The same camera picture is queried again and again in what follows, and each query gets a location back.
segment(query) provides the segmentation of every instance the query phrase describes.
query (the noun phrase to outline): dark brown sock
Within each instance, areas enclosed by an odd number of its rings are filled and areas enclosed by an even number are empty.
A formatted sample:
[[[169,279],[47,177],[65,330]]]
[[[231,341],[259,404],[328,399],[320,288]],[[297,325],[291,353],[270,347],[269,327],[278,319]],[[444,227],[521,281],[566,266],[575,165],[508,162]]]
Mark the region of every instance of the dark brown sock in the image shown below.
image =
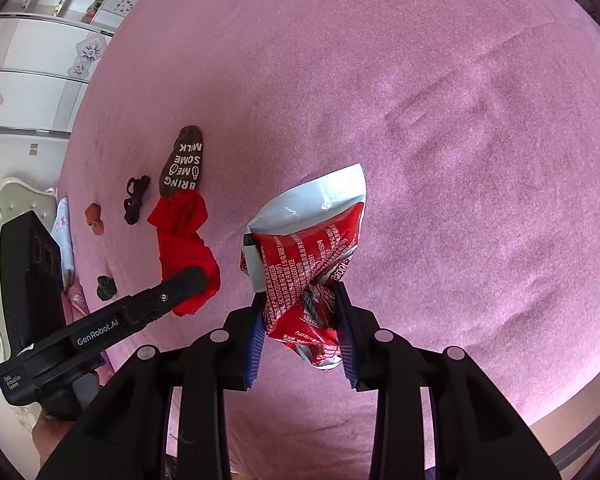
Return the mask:
[[[202,174],[202,132],[186,126],[160,174],[160,196],[168,198],[183,189],[196,189]]]
[[[140,219],[140,208],[142,207],[142,197],[149,187],[151,179],[143,175],[142,178],[130,178],[126,183],[126,192],[130,198],[125,200],[125,221],[129,225],[138,223]]]

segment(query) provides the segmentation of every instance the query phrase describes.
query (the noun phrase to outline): red snack bag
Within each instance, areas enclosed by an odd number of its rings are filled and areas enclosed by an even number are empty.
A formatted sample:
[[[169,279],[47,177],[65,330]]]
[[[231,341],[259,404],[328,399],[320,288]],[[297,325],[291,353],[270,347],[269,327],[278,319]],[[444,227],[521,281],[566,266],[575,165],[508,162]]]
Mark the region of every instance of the red snack bag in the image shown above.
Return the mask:
[[[344,168],[273,199],[245,236],[240,266],[267,293],[267,334],[321,369],[342,360],[327,285],[358,246],[365,200],[362,168]]]

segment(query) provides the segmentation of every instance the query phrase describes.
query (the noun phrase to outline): red cloth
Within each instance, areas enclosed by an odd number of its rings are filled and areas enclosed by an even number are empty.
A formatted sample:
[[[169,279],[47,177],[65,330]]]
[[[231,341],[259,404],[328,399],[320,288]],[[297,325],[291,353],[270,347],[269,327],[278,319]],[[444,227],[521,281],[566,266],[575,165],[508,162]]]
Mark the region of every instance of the red cloth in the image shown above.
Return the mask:
[[[182,190],[160,202],[147,221],[158,232],[158,247],[162,279],[168,280],[187,267],[205,271],[206,290],[173,309],[177,316],[195,314],[220,289],[220,268],[202,238],[197,233],[206,222],[205,201],[195,190]]]

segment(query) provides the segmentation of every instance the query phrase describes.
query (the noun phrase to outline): bed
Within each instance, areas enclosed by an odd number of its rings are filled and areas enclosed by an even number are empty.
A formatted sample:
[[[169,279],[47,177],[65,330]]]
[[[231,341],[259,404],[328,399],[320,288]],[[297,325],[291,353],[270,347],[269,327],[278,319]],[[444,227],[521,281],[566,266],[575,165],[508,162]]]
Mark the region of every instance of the bed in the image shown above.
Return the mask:
[[[102,207],[104,236],[72,222],[90,310],[104,304],[101,274],[120,296],[160,282],[146,218],[189,124],[205,136],[200,234],[222,286],[195,316],[110,349],[114,368],[248,304],[246,223],[360,162],[354,303],[416,346],[466,348],[529,424],[600,371],[600,28],[573,0],[140,0],[94,74],[59,182],[73,219]],[[153,181],[129,226],[126,183],[143,174]],[[365,478],[375,402],[268,340],[254,388],[227,395],[232,465]],[[176,396],[171,454],[177,414]]]
[[[50,231],[56,218],[56,190],[37,190],[20,179],[10,177],[0,184],[0,227],[27,211],[34,210]],[[7,359],[10,348],[2,313],[0,295],[0,362]],[[0,391],[0,448],[26,479],[35,478],[40,457],[31,441],[40,406],[9,406]]]

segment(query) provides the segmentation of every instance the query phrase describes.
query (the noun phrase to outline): human hand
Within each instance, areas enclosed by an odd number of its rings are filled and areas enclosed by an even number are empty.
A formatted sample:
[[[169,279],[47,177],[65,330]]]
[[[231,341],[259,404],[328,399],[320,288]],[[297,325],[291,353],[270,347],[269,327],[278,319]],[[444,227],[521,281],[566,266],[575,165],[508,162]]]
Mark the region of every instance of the human hand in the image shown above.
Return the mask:
[[[40,467],[44,465],[74,424],[75,422],[70,420],[48,417],[45,410],[40,412],[38,421],[31,431],[33,445],[40,454]]]

